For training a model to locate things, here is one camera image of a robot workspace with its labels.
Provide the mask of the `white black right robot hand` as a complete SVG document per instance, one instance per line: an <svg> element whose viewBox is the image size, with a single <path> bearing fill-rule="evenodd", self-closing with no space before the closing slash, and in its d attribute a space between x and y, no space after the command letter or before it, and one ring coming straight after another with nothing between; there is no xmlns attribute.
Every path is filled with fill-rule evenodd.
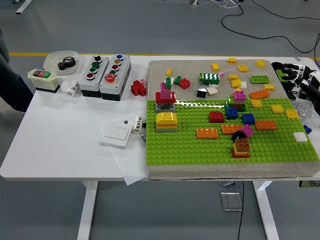
<svg viewBox="0 0 320 240"><path fill-rule="evenodd" d="M281 72L286 74L283 80L288 80L308 95L315 112L320 114L320 71L308 66L284 63Z"/></svg>

